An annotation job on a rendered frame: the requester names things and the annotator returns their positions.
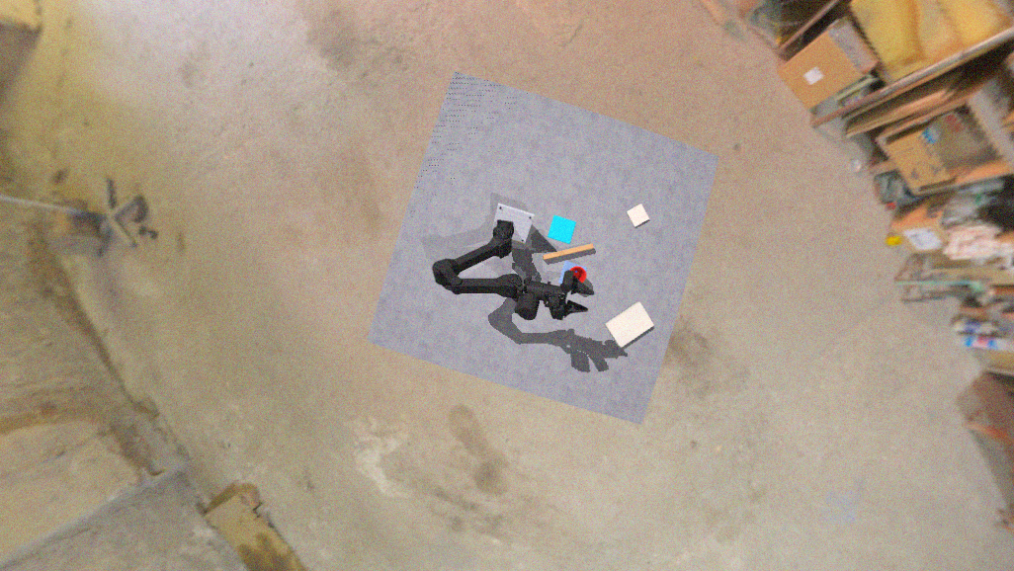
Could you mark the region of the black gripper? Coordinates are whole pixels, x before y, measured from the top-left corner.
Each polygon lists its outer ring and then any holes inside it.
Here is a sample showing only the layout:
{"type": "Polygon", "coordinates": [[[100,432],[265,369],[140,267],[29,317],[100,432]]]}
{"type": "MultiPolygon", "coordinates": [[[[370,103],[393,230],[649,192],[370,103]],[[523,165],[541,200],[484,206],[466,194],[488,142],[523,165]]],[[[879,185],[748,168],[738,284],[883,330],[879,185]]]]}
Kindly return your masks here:
{"type": "Polygon", "coordinates": [[[544,301],[545,304],[549,302],[547,299],[545,299],[546,295],[553,293],[561,293],[561,297],[559,297],[559,299],[564,307],[563,311],[564,318],[566,318],[566,316],[568,316],[571,313],[587,312],[588,308],[571,300],[569,300],[566,304],[567,294],[570,291],[571,294],[583,293],[583,294],[594,295],[594,291],[592,289],[584,285],[576,276],[574,276],[574,271],[567,270],[566,272],[564,272],[563,281],[562,284],[560,284],[560,286],[551,285],[550,282],[544,284],[541,300],[544,301]]]}

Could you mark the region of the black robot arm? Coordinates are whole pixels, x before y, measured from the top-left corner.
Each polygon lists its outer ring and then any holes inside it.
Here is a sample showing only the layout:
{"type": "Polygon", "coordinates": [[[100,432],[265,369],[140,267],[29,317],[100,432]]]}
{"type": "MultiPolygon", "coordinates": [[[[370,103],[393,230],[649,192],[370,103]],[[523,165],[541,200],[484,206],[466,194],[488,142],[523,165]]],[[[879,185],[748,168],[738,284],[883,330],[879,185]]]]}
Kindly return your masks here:
{"type": "MultiPolygon", "coordinates": [[[[513,221],[497,219],[497,225],[493,228],[493,237],[488,244],[456,259],[443,259],[434,263],[433,272],[436,284],[442,285],[443,288],[454,294],[497,293],[503,297],[510,297],[517,303],[515,313],[518,313],[525,320],[534,320],[542,296],[544,283],[532,281],[532,276],[524,279],[524,293],[522,278],[517,274],[502,275],[496,279],[461,279],[458,277],[461,271],[490,257],[496,256],[502,259],[509,256],[513,233],[513,221]]],[[[559,297],[561,297],[561,293],[545,296],[545,299],[549,301],[549,303],[545,303],[545,307],[549,308],[552,319],[563,318],[564,307],[559,297]]]]}

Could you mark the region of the light wooden plank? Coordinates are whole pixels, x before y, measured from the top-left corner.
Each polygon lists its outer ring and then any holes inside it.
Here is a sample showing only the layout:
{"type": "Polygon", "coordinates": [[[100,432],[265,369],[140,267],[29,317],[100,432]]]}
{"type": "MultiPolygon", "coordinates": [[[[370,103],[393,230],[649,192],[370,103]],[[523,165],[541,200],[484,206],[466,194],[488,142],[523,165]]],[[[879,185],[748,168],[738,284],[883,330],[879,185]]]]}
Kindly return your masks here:
{"type": "Polygon", "coordinates": [[[584,251],[584,249],[592,249],[592,248],[594,248],[593,243],[587,244],[587,245],[583,245],[583,246],[578,246],[578,248],[562,249],[562,251],[558,251],[558,252],[554,252],[554,253],[550,253],[550,254],[545,254],[544,255],[544,260],[555,258],[555,257],[559,257],[559,256],[564,256],[564,255],[568,255],[568,254],[572,254],[572,253],[580,252],[580,251],[584,251]]]}

